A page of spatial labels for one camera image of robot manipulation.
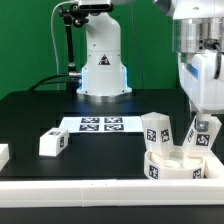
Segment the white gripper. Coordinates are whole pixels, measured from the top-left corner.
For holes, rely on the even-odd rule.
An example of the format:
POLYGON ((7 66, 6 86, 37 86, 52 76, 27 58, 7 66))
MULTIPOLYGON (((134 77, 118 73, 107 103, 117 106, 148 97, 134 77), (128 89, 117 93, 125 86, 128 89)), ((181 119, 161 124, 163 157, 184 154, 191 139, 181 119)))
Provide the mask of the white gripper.
POLYGON ((190 63, 181 61, 178 55, 180 84, 191 103, 195 106, 195 128, 198 132, 209 129, 210 114, 224 114, 224 55, 221 59, 221 71, 217 79, 217 53, 206 50, 195 54, 190 63))

